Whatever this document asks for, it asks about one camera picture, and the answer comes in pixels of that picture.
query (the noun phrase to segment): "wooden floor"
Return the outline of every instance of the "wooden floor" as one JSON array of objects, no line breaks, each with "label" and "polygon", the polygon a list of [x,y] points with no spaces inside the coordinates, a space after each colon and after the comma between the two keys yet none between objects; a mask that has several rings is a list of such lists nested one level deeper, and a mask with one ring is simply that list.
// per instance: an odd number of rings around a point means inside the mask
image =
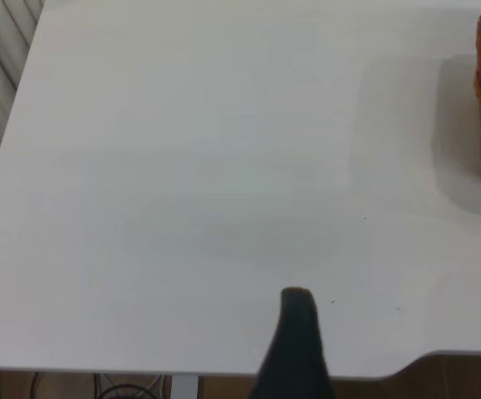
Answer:
[{"label": "wooden floor", "polygon": [[[33,372],[1,372],[0,376],[2,399],[29,398]],[[141,386],[155,378],[109,377],[115,384],[131,382]],[[170,378],[166,378],[163,399],[169,399],[170,382]],[[244,399],[252,384],[252,377],[201,377],[199,399]],[[43,373],[36,399],[91,399],[93,386],[92,374]],[[481,399],[481,357],[426,357],[392,377],[367,382],[334,381],[334,387],[339,399]]]}]

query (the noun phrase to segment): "floor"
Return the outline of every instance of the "floor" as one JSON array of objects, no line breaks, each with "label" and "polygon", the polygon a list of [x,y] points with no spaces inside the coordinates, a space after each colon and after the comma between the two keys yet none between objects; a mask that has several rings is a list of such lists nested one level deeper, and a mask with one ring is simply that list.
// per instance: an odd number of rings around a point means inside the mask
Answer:
[{"label": "floor", "polygon": [[[28,399],[33,372],[1,372],[2,399]],[[109,375],[115,384],[146,386],[155,376]],[[164,380],[162,399],[169,399],[170,378]],[[199,399],[244,399],[252,377],[201,377]],[[43,373],[38,399],[91,399],[93,378],[86,373]],[[481,357],[432,356],[419,359],[392,377],[378,381],[334,381],[339,399],[481,399]],[[158,394],[159,385],[154,386]]]}]

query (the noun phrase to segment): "white table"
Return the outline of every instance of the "white table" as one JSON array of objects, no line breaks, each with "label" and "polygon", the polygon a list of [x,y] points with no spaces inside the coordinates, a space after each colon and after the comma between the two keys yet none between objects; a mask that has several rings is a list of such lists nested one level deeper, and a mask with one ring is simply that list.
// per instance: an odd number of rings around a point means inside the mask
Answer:
[{"label": "white table", "polygon": [[478,0],[48,0],[0,151],[0,368],[481,352]]}]

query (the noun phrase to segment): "white tabletop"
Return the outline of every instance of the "white tabletop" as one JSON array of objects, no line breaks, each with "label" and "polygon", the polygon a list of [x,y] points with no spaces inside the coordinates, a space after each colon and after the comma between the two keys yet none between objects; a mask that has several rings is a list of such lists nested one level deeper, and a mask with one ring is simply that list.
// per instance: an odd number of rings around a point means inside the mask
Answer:
[{"label": "white tabletop", "polygon": [[481,0],[48,0],[0,151],[0,368],[481,352]]}]

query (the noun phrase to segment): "table leg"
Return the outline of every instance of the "table leg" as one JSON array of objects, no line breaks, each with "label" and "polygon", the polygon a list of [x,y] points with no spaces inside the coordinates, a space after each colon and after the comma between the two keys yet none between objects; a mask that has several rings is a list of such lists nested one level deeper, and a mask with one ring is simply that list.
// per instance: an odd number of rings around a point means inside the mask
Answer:
[{"label": "table leg", "polygon": [[198,399],[198,380],[197,375],[174,374],[170,399]]}]

